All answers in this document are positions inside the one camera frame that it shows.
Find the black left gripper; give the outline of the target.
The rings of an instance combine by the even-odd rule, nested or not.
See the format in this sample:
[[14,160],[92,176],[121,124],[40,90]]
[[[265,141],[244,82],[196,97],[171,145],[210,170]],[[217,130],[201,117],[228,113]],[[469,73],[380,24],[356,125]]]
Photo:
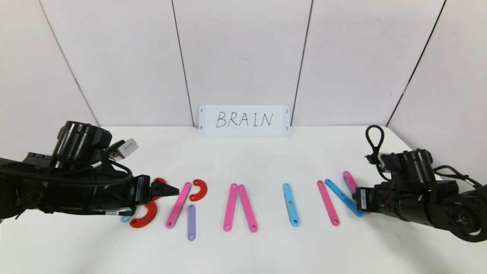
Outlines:
[[149,176],[140,175],[122,184],[96,187],[89,194],[89,210],[115,212],[147,204],[150,199],[178,196],[180,191],[165,182],[151,184]]

